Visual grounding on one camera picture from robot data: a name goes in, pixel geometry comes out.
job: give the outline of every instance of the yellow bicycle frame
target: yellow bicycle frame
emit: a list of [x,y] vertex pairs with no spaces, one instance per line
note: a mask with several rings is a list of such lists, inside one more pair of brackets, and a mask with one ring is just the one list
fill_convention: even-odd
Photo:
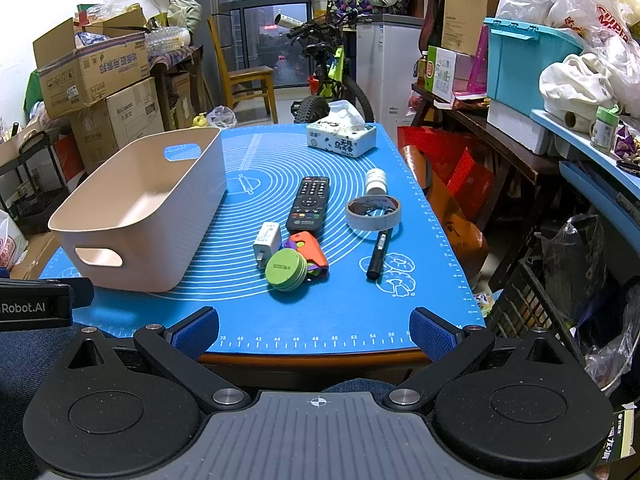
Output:
[[[342,71],[344,70],[344,47],[339,46],[335,49],[334,59],[328,70],[329,79],[342,82]],[[332,97],[332,89],[330,84],[325,84],[320,92],[322,97]]]

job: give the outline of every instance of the tv remote control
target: tv remote control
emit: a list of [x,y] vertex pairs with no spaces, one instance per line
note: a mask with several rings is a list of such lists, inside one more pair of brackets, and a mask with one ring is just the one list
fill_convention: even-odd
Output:
[[285,227],[291,234],[309,231],[314,236],[322,227],[326,201],[329,196],[329,178],[326,176],[306,176],[293,201]]

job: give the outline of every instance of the green cloth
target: green cloth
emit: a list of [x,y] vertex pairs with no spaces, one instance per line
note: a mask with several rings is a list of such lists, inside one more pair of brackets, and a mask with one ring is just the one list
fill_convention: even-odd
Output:
[[38,70],[31,72],[29,80],[27,81],[27,91],[24,95],[24,114],[29,119],[29,112],[33,108],[33,105],[38,101],[43,101],[42,89],[40,88],[40,78],[38,77]]

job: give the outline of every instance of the bicycle wheel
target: bicycle wheel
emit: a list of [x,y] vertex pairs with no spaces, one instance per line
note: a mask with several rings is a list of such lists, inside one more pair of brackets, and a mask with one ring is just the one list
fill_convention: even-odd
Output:
[[329,115],[329,103],[319,95],[305,97],[300,103],[294,123],[315,123]]
[[364,90],[362,90],[362,88],[360,88],[358,84],[346,74],[342,76],[342,84],[360,103],[364,115],[364,121],[366,123],[375,122],[376,118],[373,116],[373,108],[371,108],[371,103],[369,102],[367,95],[364,93]]

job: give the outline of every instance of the orange toy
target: orange toy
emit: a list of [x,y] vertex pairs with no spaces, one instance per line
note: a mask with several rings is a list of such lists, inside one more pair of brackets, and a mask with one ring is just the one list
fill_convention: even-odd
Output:
[[305,257],[308,270],[314,276],[323,277],[329,272],[329,262],[326,260],[318,240],[308,231],[302,231],[289,237],[284,243],[289,249],[295,249]]

